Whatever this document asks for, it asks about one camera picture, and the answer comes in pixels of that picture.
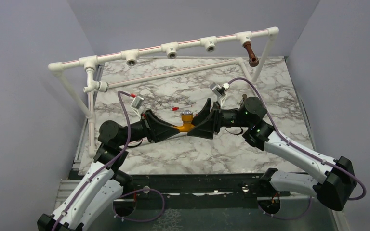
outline gray wall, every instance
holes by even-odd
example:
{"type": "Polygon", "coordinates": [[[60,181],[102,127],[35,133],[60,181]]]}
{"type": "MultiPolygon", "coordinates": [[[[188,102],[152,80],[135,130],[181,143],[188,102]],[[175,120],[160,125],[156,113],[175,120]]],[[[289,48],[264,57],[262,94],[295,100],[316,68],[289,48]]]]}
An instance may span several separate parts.
{"type": "MultiPolygon", "coordinates": [[[[0,231],[52,212],[84,115],[47,65],[92,54],[66,1],[0,1],[0,231]]],[[[82,92],[84,71],[67,75],[82,92]]]]}
{"type": "Polygon", "coordinates": [[[370,230],[370,0],[321,0],[287,64],[317,150],[350,158],[366,184],[345,211],[352,230],[370,230]]]}
{"type": "MultiPolygon", "coordinates": [[[[289,55],[318,0],[68,0],[96,54],[158,46],[206,36],[280,28],[271,55],[289,55]]],[[[253,50],[261,54],[266,38],[253,50]]],[[[188,56],[246,55],[240,43],[179,51],[188,56]]]]}

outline white pipe frame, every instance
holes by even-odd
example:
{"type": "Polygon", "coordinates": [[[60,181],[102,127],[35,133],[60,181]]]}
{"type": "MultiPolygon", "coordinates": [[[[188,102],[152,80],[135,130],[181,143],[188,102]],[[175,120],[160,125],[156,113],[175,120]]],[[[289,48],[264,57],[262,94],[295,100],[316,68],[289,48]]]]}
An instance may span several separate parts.
{"type": "Polygon", "coordinates": [[[239,32],[233,35],[224,35],[224,36],[211,36],[200,38],[198,40],[192,41],[185,41],[185,42],[171,42],[165,43],[160,46],[156,47],[149,47],[143,49],[131,49],[125,50],[118,53],[113,54],[106,54],[106,55],[93,55],[79,58],[78,60],[68,61],[68,62],[56,62],[49,64],[48,68],[52,72],[54,76],[56,76],[59,81],[63,84],[67,92],[70,96],[76,101],[79,108],[83,111],[86,115],[89,123],[89,157],[93,158],[95,156],[95,140],[94,140],[94,125],[95,125],[95,115],[94,115],[94,100],[93,95],[95,91],[101,90],[104,92],[106,88],[116,88],[121,86],[126,86],[135,83],[146,82],[154,79],[172,77],[176,75],[191,73],[195,71],[202,71],[211,68],[217,68],[227,65],[239,64],[240,68],[242,69],[243,73],[245,74],[247,79],[250,79],[252,82],[256,82],[260,72],[263,68],[263,65],[269,55],[271,48],[273,47],[273,43],[278,36],[279,29],[277,27],[267,28],[265,30],[258,30],[258,31],[245,31],[239,32]],[[249,71],[247,70],[243,59],[236,58],[229,61],[218,62],[215,64],[207,64],[196,66],[192,68],[186,68],[177,71],[171,71],[163,74],[152,75],[142,78],[136,78],[116,83],[110,83],[109,85],[102,81],[94,81],[93,74],[95,71],[95,67],[99,64],[103,64],[105,62],[111,62],[115,60],[125,60],[126,64],[129,66],[134,66],[137,64],[137,59],[141,56],[156,54],[164,52],[167,54],[167,57],[170,59],[177,57],[177,51],[180,49],[191,48],[191,47],[205,47],[206,52],[212,52],[216,48],[217,43],[221,42],[228,42],[228,41],[239,41],[242,45],[246,41],[250,41],[251,38],[263,37],[268,36],[268,40],[266,46],[264,47],[263,54],[260,58],[259,65],[255,68],[254,76],[251,77],[249,71]],[[63,75],[63,71],[75,67],[82,66],[84,67],[85,71],[87,72],[87,87],[84,87],[83,91],[88,94],[88,102],[89,106],[87,107],[85,103],[81,100],[80,96],[74,91],[73,86],[71,86],[70,82],[67,78],[63,75]]]}

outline white marble surface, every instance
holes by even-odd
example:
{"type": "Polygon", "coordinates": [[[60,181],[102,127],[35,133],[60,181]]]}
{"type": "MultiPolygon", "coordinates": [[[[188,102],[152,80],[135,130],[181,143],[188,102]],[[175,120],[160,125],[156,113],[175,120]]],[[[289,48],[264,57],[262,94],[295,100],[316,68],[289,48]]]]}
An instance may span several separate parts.
{"type": "MultiPolygon", "coordinates": [[[[226,59],[145,59],[139,60],[134,67],[128,67],[124,61],[115,61],[105,64],[102,80],[112,83],[223,60],[226,59]]],[[[253,74],[254,68],[250,68],[247,62],[246,66],[253,74]]],[[[126,125],[117,98],[118,90],[145,96],[142,109],[152,109],[158,117],[180,126],[182,124],[180,113],[171,111],[171,107],[193,105],[190,109],[197,113],[207,98],[216,99],[209,89],[212,82],[222,84],[235,77],[244,77],[239,65],[153,80],[99,93],[95,103],[96,147],[99,145],[98,129],[103,122],[114,120],[126,125]]],[[[311,147],[284,59],[281,57],[268,59],[256,86],[280,130],[293,140],[311,147]]],[[[244,93],[253,96],[253,90],[247,83],[243,81],[233,83],[228,91],[229,97],[224,109],[238,107],[238,102],[244,93]]],[[[130,122],[138,121],[139,118],[129,107],[131,99],[123,97],[130,122]]],[[[239,128],[228,130],[240,131],[239,128]]],[[[299,168],[278,156],[250,147],[241,136],[229,134],[224,129],[221,129],[213,140],[185,136],[142,145],[128,151],[129,155],[120,169],[129,174],[251,173],[265,172],[269,167],[290,172],[300,171],[299,168]]],[[[87,171],[91,161],[87,156],[86,145],[80,174],[87,171]]]]}

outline brown pipe fitting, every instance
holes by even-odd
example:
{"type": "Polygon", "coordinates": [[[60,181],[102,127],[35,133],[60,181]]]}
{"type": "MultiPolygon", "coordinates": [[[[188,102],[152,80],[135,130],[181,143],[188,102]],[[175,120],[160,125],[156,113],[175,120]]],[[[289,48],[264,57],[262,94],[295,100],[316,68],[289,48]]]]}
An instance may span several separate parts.
{"type": "Polygon", "coordinates": [[[248,56],[249,56],[249,65],[251,67],[255,67],[259,65],[259,59],[256,57],[256,55],[253,53],[253,50],[251,49],[250,42],[245,42],[243,44],[243,47],[247,50],[248,56]]]}

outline black wire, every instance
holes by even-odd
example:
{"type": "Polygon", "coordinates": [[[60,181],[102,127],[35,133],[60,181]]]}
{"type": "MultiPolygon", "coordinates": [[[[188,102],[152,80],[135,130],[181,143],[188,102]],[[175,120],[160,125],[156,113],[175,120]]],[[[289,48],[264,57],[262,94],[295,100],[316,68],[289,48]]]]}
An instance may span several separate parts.
{"type": "Polygon", "coordinates": [[[143,139],[141,139],[139,144],[134,145],[134,146],[127,146],[127,148],[136,148],[136,147],[140,146],[142,143],[143,143],[143,139]]]}
{"type": "Polygon", "coordinates": [[[229,132],[230,134],[232,134],[232,135],[241,135],[242,133],[243,133],[243,128],[240,128],[240,132],[239,133],[232,133],[232,132],[230,132],[230,131],[228,131],[227,129],[226,129],[226,127],[225,127],[225,130],[227,131],[227,132],[229,132]]]}

